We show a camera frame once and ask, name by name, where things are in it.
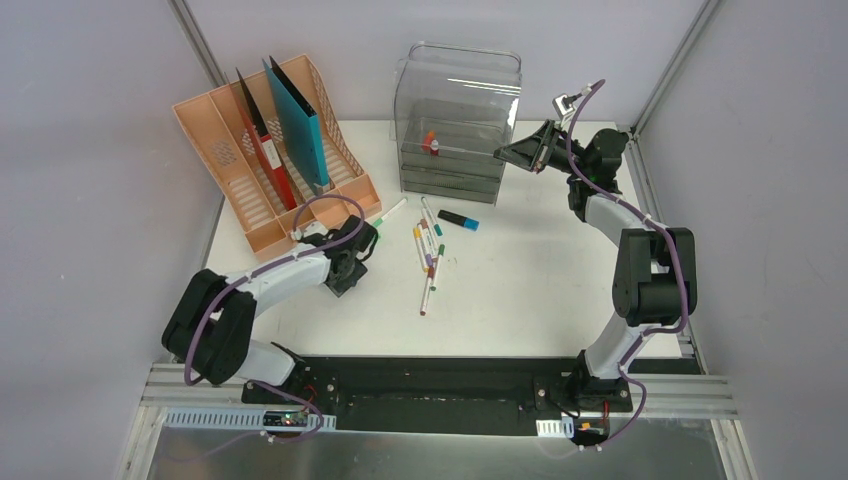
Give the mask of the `smoked clear drawer box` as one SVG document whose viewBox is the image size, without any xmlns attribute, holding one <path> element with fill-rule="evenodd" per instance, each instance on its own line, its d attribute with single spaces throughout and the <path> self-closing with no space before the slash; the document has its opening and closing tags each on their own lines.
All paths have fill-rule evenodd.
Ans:
<svg viewBox="0 0 848 480">
<path fill-rule="evenodd" d="M 505 170 L 496 149 L 513 138 L 522 61 L 511 51 L 418 42 L 398 64 L 391 135 L 402 190 L 485 204 Z M 439 155 L 422 149 L 436 132 Z"/>
</svg>

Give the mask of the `red orange small bottle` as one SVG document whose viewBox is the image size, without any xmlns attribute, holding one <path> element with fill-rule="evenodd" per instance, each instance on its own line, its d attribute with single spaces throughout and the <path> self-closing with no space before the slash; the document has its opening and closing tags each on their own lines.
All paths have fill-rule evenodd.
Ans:
<svg viewBox="0 0 848 480">
<path fill-rule="evenodd" d="M 429 150 L 432 146 L 432 142 L 435 139 L 436 139 L 436 132 L 433 131 L 433 130 L 430 130 L 427 133 L 427 135 L 425 136 L 425 139 L 422 141 L 422 149 L 423 150 Z"/>
</svg>

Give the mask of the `teal folder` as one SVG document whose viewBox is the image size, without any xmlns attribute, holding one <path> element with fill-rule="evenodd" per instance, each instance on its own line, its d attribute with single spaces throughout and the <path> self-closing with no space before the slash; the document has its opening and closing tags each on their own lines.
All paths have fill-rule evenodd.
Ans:
<svg viewBox="0 0 848 480">
<path fill-rule="evenodd" d="M 315 195 L 331 189 L 316 110 L 273 58 L 263 61 L 287 155 Z"/>
</svg>

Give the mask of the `red folder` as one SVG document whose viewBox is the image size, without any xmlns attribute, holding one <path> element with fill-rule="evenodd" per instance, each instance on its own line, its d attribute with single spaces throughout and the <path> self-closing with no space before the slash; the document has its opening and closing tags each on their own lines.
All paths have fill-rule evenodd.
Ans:
<svg viewBox="0 0 848 480">
<path fill-rule="evenodd" d="M 297 201 L 273 136 L 244 77 L 239 70 L 236 70 L 236 74 L 238 78 L 236 92 L 241 94 L 240 114 L 245 122 L 255 155 L 278 200 L 286 211 L 292 210 L 297 206 Z"/>
</svg>

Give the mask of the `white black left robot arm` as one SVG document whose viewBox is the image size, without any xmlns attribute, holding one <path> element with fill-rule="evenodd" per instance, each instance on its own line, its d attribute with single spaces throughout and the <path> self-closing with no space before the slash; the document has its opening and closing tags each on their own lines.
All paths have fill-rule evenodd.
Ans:
<svg viewBox="0 0 848 480">
<path fill-rule="evenodd" d="M 376 240 L 376 228 L 351 215 L 337 229 L 309 224 L 289 252 L 251 270 L 222 275 L 203 269 L 180 298 L 162 345 L 213 385 L 233 377 L 264 382 L 279 403 L 293 404 L 305 390 L 296 356 L 253 339 L 255 320 L 309 287 L 344 295 L 366 274 Z"/>
</svg>

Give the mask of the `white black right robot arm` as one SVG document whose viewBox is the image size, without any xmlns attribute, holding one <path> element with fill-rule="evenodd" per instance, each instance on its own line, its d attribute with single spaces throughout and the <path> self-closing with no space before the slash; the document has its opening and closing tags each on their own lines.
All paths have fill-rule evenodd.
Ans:
<svg viewBox="0 0 848 480">
<path fill-rule="evenodd" d="M 621 195 L 617 173 L 628 142 L 626 133 L 602 129 L 581 146 L 547 121 L 531 136 L 494 152 L 495 159 L 529 172 L 552 168 L 567 174 L 569 209 L 617 248 L 614 313 L 580 352 L 562 386 L 549 391 L 548 403 L 566 411 L 603 403 L 629 410 L 626 375 L 636 354 L 650 337 L 683 329 L 697 303 L 693 233 L 650 219 Z"/>
</svg>

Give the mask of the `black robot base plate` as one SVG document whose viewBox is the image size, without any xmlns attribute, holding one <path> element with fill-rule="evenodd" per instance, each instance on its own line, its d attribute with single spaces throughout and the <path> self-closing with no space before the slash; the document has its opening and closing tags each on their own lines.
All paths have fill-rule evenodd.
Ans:
<svg viewBox="0 0 848 480">
<path fill-rule="evenodd" d="M 276 393 L 243 388 L 245 404 L 310 400 L 345 431 L 532 436 L 564 413 L 630 413 L 623 380 L 589 379 L 579 357 L 307 356 Z"/>
</svg>

